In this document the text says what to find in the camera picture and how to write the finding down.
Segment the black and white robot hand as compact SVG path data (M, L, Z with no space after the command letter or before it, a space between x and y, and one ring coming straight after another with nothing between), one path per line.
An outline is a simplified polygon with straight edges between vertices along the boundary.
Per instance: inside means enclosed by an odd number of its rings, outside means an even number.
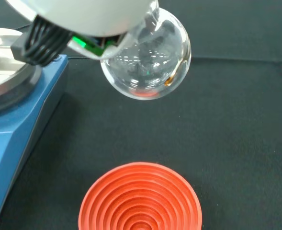
M95 60L132 46L154 9L152 0L10 0L31 22L11 45L15 60L47 66L66 47Z

